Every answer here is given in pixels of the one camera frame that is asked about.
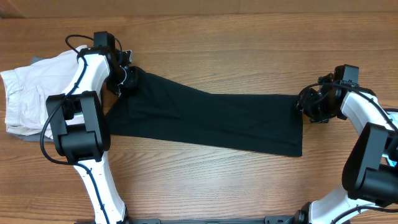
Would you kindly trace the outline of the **black t-shirt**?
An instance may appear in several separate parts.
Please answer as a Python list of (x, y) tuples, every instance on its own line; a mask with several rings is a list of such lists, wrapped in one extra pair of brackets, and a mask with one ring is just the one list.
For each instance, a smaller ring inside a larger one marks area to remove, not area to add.
[(295, 95), (212, 94), (134, 68), (135, 89), (106, 114), (111, 134), (302, 156)]

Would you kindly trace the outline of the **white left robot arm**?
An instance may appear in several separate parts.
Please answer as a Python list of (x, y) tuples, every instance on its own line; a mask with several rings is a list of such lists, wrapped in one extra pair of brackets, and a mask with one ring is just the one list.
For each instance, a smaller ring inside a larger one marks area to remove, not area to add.
[(126, 95), (138, 83), (131, 70), (132, 52), (124, 51), (109, 32), (96, 32), (92, 47), (75, 50), (78, 68), (60, 94), (46, 100), (50, 128), (62, 163), (80, 175), (91, 200), (93, 223), (130, 223), (109, 166), (111, 135), (106, 123), (101, 92), (107, 88), (116, 96)]

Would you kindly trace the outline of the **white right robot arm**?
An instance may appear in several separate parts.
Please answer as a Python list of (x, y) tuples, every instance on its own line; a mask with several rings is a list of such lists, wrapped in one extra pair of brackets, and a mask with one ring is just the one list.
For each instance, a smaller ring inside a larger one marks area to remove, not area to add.
[(295, 215), (265, 223), (349, 223), (368, 210), (397, 213), (397, 110), (384, 110), (376, 94), (358, 83), (359, 68), (340, 65), (298, 95), (297, 107), (312, 123), (350, 120), (359, 137), (343, 168), (341, 186), (306, 203)]

